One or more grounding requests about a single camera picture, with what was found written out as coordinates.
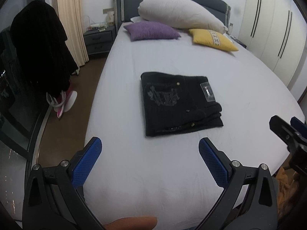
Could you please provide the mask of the left hand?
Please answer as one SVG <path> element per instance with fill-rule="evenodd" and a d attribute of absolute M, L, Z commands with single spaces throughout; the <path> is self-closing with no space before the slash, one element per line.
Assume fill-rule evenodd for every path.
<path fill-rule="evenodd" d="M 115 220 L 111 223 L 105 224 L 104 228 L 107 230 L 135 230 L 135 229 L 154 229 L 158 223 L 156 217 L 128 217 Z"/>

